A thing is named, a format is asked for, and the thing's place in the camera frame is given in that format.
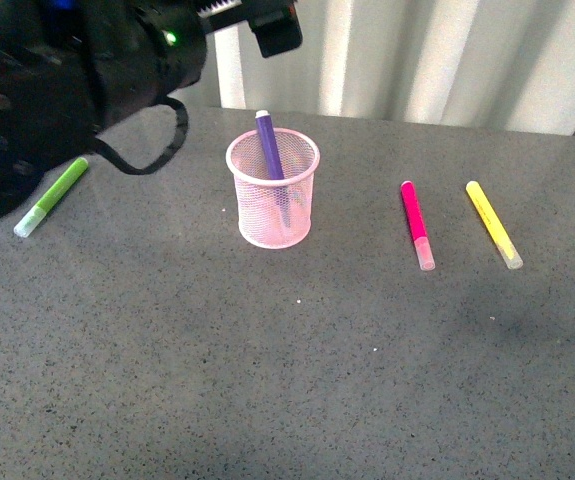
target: purple marker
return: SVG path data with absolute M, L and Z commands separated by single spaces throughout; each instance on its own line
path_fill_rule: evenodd
M 263 145 L 269 179 L 284 180 L 285 174 L 283 173 L 283 166 L 280 163 L 280 155 L 278 155 L 274 125 L 271 123 L 271 116 L 267 110 L 258 110 L 256 112 L 256 127 L 258 129 L 258 136 L 260 136 L 260 143 Z M 291 223 L 289 220 L 289 197 L 285 187 L 279 187 L 277 189 L 276 203 L 280 207 L 283 223 L 286 227 L 289 227 Z
M 278 145 L 276 145 L 276 136 L 274 135 L 274 125 L 271 123 L 271 116 L 267 110 L 258 110 L 256 112 L 256 127 L 258 135 L 263 144 L 267 170 L 271 180 L 284 180 L 283 166 L 280 164 L 278 155 Z

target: mesh pencil cup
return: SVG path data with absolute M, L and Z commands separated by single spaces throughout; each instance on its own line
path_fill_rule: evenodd
M 314 171 L 320 151 L 307 136 L 274 128 L 284 180 L 270 180 L 256 130 L 242 134 L 227 149 L 227 166 L 234 174 L 238 228 L 262 248 L 297 244 L 311 228 Z

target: marker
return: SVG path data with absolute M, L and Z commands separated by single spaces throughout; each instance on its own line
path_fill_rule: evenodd
M 85 173 L 89 163 L 86 159 L 77 158 L 56 183 L 36 202 L 29 212 L 14 227 L 14 233 L 22 238 L 27 238 L 40 222 L 47 216 L 49 211 L 67 193 L 67 190 L 76 183 L 80 176 Z
M 507 268 L 515 270 L 522 267 L 522 258 L 518 255 L 516 247 L 514 247 L 514 244 L 509 239 L 509 235 L 507 235 L 505 227 L 500 223 L 498 215 L 496 215 L 496 212 L 489 203 L 489 200 L 487 200 L 487 196 L 480 187 L 480 184 L 472 180 L 467 184 L 465 189 L 467 190 L 467 194 L 469 195 L 469 198 L 471 198 L 474 207 L 476 207 L 478 215 L 480 215 L 485 227 L 487 227 L 489 235 L 502 255 L 503 260 L 505 260 Z
M 405 204 L 409 230 L 411 232 L 411 238 L 414 241 L 414 247 L 416 247 L 416 255 L 418 255 L 420 269 L 423 271 L 433 270 L 436 268 L 436 263 L 431 253 L 431 247 L 429 246 L 427 230 L 425 229 L 425 222 L 423 221 L 423 213 L 420 209 L 418 197 L 416 196 L 416 188 L 412 182 L 407 180 L 400 186 L 400 193 Z
M 274 134 L 274 125 L 271 122 L 271 116 L 267 110 L 258 110 L 256 112 L 256 127 L 260 143 L 263 146 L 265 162 L 270 180 L 284 180 L 283 166 L 280 163 L 278 154 L 278 145 L 276 144 L 276 135 Z M 276 203 L 280 207 L 283 223 L 286 227 L 290 225 L 289 219 L 289 192 L 285 187 L 276 189 Z

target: green light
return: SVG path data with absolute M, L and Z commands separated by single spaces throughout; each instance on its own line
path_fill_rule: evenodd
M 176 45 L 178 38 L 176 38 L 176 35 L 174 35 L 174 32 L 167 32 L 167 31 L 163 30 L 163 35 L 165 36 L 165 41 L 167 42 L 167 45 L 169 45 L 170 47 L 173 47 L 174 45 Z

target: yellow marker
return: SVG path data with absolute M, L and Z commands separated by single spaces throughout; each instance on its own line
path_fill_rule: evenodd
M 476 210 L 478 210 L 480 218 L 487 227 L 489 235 L 491 235 L 496 247 L 498 247 L 498 251 L 503 256 L 503 260 L 505 260 L 507 268 L 514 270 L 522 267 L 522 258 L 518 255 L 514 244 L 511 243 L 509 235 L 507 235 L 503 224 L 500 223 L 496 212 L 494 212 L 489 200 L 487 200 L 487 197 L 485 196 L 485 192 L 480 188 L 479 183 L 475 181 L 469 182 L 466 190 L 469 194 L 469 198 L 471 198 L 471 201 L 476 207 Z

